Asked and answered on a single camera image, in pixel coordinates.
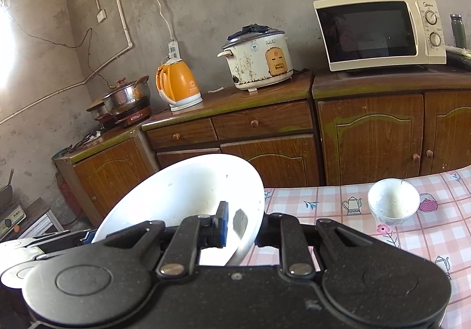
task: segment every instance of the plaid tablecloth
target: plaid tablecloth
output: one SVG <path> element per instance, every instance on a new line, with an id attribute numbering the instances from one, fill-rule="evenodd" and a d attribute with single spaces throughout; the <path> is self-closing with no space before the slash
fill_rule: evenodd
<path id="1" fill-rule="evenodd" d="M 449 276 L 452 296 L 442 327 L 471 328 L 471 166 L 406 179 L 421 194 L 421 206 L 406 223 L 388 227 L 368 208 L 371 184 L 265 190 L 267 214 L 282 212 L 314 224 L 328 217 L 440 266 Z M 360 205 L 359 213 L 355 211 Z M 253 247 L 242 265 L 278 264 L 278 250 Z"/>

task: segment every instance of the rice cooker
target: rice cooker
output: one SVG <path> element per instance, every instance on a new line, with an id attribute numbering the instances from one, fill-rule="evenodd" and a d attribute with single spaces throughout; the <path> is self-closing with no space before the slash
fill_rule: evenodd
<path id="1" fill-rule="evenodd" d="M 226 57 L 238 89 L 255 91 L 293 75 L 293 64 L 284 31 L 268 26 L 245 26 L 222 46 L 218 57 Z"/>

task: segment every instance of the white pipe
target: white pipe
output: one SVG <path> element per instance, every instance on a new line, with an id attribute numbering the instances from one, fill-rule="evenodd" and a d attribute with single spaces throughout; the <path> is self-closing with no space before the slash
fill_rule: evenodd
<path id="1" fill-rule="evenodd" d="M 14 118 L 15 116 L 22 113 L 23 111 L 26 111 L 26 110 L 30 109 L 31 107 L 33 107 L 33 106 L 36 106 L 38 103 L 41 103 L 42 101 L 45 101 L 46 99 L 49 99 L 49 98 L 53 97 L 54 95 L 60 94 L 61 92 L 64 92 L 64 91 L 67 91 L 67 90 L 70 90 L 70 89 L 73 89 L 74 87 L 82 86 L 83 84 L 87 83 L 93 77 L 93 75 L 95 75 L 98 71 L 103 69 L 103 67 L 107 66 L 109 63 L 113 62 L 115 59 L 117 59 L 118 57 L 120 57 L 121 55 L 126 53 L 128 50 L 131 50 L 133 48 L 133 43 L 132 43 L 131 37 L 129 35 L 128 27 L 126 25 L 126 20 L 124 19 L 124 14 L 122 13 L 121 0 L 116 0 L 116 4 L 118 5 L 118 12 L 119 12 L 119 15 L 121 17 L 121 23 L 122 23 L 122 27 L 123 27 L 123 30 L 124 30 L 124 34 L 126 35 L 126 40 L 128 41 L 128 47 L 124 48 L 119 53 L 115 54 L 113 57 L 111 57 L 109 60 L 107 60 L 105 63 L 103 63 L 100 67 L 98 67 L 98 69 L 96 69 L 93 73 L 91 73 L 84 81 L 81 81 L 79 83 L 72 84 L 70 86 L 64 87 L 63 89 L 57 90 L 55 92 L 52 92 L 49 95 L 46 95 L 45 97 L 43 97 L 41 99 L 38 99 L 37 101 L 23 107 L 21 110 L 18 110 L 17 112 L 14 112 L 10 116 L 8 116 L 5 119 L 1 120 L 0 124 L 8 122 L 11 118 Z"/>

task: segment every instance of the pink flower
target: pink flower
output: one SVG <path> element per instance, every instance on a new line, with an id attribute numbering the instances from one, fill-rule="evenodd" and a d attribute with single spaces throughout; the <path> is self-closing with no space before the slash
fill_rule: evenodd
<path id="1" fill-rule="evenodd" d="M 391 228 L 388 227 L 387 225 L 380 224 L 380 225 L 378 225 L 378 228 L 376 228 L 376 232 L 378 232 L 378 233 L 390 233 Z"/>

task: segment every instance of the microwave knob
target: microwave knob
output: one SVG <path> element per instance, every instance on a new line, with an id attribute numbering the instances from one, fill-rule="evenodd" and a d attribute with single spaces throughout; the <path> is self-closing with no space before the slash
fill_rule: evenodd
<path id="1" fill-rule="evenodd" d="M 431 33 L 430 34 L 430 43 L 435 46 L 435 47 L 439 47 L 441 45 L 441 37 L 438 33 Z"/>
<path id="2" fill-rule="evenodd" d="M 425 19 L 431 25 L 435 25 L 437 23 L 437 15 L 431 10 L 427 10 L 425 12 Z"/>

